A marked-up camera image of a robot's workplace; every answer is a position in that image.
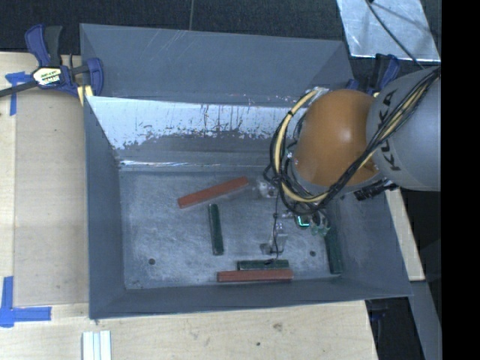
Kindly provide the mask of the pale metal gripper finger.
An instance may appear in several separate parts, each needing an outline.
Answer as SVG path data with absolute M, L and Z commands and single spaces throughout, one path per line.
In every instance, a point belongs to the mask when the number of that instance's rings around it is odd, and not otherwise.
M 256 180 L 256 189 L 258 190 L 259 195 L 264 199 L 276 197 L 276 187 L 263 178 L 258 178 Z
M 280 255 L 284 252 L 287 239 L 288 233 L 284 230 L 284 225 L 277 220 L 267 242 L 260 245 L 260 250 L 265 255 Z

